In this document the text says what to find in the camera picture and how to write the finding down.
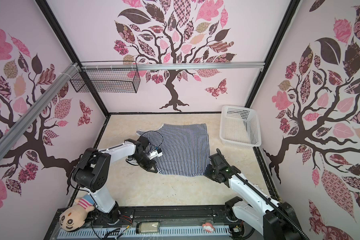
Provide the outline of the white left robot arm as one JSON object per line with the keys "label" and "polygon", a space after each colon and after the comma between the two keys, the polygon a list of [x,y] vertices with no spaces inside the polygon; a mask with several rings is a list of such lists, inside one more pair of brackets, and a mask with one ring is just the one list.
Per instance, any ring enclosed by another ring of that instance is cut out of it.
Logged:
{"label": "white left robot arm", "polygon": [[158,173],[156,161],[145,150],[150,141],[146,137],[127,139],[122,144],[105,150],[88,148],[72,173],[72,179],[79,187],[89,191],[96,209],[109,224],[119,220],[119,206],[106,187],[111,163],[132,158],[147,172]]}

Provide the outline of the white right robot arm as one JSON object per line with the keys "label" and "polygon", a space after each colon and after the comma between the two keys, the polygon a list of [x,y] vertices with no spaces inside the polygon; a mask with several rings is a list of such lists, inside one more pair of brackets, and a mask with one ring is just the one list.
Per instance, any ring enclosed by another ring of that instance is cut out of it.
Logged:
{"label": "white right robot arm", "polygon": [[210,156],[204,176],[225,184],[239,196],[226,202],[230,221],[243,221],[265,240],[308,240],[293,207],[272,199],[253,185],[241,171],[231,166],[220,149]]}

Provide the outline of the navy striped tank top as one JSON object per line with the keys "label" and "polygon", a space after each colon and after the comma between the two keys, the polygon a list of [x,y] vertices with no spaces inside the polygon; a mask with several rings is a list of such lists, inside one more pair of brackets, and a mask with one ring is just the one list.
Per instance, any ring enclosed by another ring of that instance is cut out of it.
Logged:
{"label": "navy striped tank top", "polygon": [[162,150],[163,155],[154,158],[159,174],[197,177],[210,164],[206,124],[163,124],[157,130],[138,130],[137,135],[150,141],[149,152]]}

